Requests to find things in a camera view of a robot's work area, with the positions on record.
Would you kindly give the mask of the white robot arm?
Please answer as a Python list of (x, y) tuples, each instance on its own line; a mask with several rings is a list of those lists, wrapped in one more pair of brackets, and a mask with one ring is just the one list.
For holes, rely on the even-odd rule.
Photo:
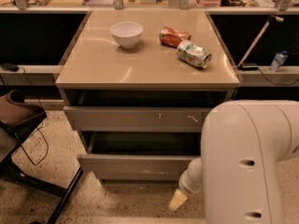
[(213, 108), (201, 156), (181, 175), (173, 211), (199, 190), (207, 224), (283, 224), (277, 163), (298, 156), (299, 103), (239, 100)]

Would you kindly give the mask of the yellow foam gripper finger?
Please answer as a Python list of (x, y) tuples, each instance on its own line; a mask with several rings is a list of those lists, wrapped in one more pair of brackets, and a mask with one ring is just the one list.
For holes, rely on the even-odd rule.
[(186, 201), (188, 196), (180, 189), (176, 189), (170, 201), (169, 208), (172, 211), (177, 211)]

